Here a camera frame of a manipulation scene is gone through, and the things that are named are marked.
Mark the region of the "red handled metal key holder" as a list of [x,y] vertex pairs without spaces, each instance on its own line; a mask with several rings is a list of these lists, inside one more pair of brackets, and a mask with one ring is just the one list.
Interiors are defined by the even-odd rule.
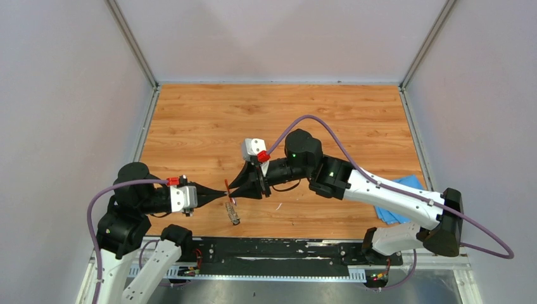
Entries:
[[224,183],[226,186],[226,193],[228,197],[228,202],[225,205],[228,217],[232,225],[239,225],[241,223],[240,216],[238,215],[238,213],[235,211],[235,208],[234,208],[236,206],[236,199],[231,197],[231,189],[229,187],[228,180],[225,179]]

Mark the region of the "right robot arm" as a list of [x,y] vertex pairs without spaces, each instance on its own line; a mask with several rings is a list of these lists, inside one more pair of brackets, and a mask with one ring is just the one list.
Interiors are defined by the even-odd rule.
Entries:
[[444,257],[459,254],[462,218],[444,209],[462,211],[462,194],[456,189],[425,191],[355,169],[349,161],[324,154],[321,141],[302,129],[286,136],[283,158],[260,162],[266,157],[261,139],[245,139],[241,149],[245,164],[229,185],[232,198],[260,200],[270,196],[273,186],[306,179],[319,196],[368,203],[407,218],[405,224],[367,230],[361,249],[369,264],[416,248]]

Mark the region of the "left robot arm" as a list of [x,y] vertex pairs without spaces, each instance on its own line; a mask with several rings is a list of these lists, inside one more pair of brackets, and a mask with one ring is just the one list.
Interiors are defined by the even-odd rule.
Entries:
[[170,224],[164,228],[149,260],[126,286],[127,275],[151,227],[150,217],[171,213],[191,215],[225,191],[188,181],[185,175],[159,179],[142,162],[124,165],[113,185],[98,192],[87,210],[87,225],[94,245],[93,296],[88,303],[147,303],[169,268],[177,261],[194,262],[181,275],[193,277],[203,261],[193,245],[193,233]]

